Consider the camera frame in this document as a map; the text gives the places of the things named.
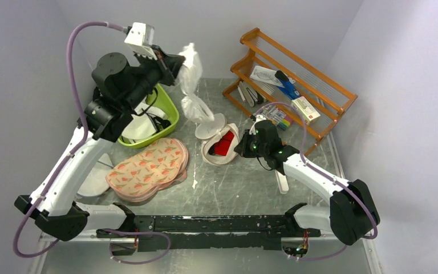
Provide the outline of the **white satin bra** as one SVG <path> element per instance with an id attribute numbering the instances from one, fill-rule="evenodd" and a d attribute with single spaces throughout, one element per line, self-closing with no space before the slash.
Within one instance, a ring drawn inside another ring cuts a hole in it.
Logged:
<path id="1" fill-rule="evenodd" d="M 179 55 L 185 57 L 177 76 L 181 92 L 184 95 L 181 100 L 181 108 L 185 117 L 194 123 L 214 121 L 214 114 L 196 94 L 202 78 L 203 68 L 194 43 L 184 46 Z"/>

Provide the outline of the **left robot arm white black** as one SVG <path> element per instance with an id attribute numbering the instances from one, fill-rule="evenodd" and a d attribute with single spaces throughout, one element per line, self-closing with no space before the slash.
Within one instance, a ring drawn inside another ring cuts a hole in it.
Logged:
<path id="1" fill-rule="evenodd" d="M 138 66 L 131 66 L 121 53 L 99 59 L 92 78 L 100 98 L 81 110 L 70 145 L 48 179 L 14 203 L 44 233 L 61 241 L 90 230 L 111 229 L 120 237 L 133 234 L 135 214 L 126 206 L 80 204 L 75 195 L 96 162 L 132 122 L 138 104 L 158 84 L 173 86 L 195 66 L 192 49 L 169 55 L 152 46 L 152 52 L 151 58 L 138 56 Z"/>

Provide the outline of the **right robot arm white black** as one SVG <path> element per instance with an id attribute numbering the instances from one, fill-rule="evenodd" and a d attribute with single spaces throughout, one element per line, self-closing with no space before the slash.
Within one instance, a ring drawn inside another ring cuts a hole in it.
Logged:
<path id="1" fill-rule="evenodd" d="M 234 152 L 264 160 L 270 170 L 303 183 L 327 203 L 325 207 L 299 205 L 292 209 L 285 221 L 289 235 L 299 236 L 306 229 L 329 231 L 345 245 L 377 237 L 380 217 L 366 183 L 335 176 L 295 147 L 283 144 L 271 121 L 256 121 Z"/>

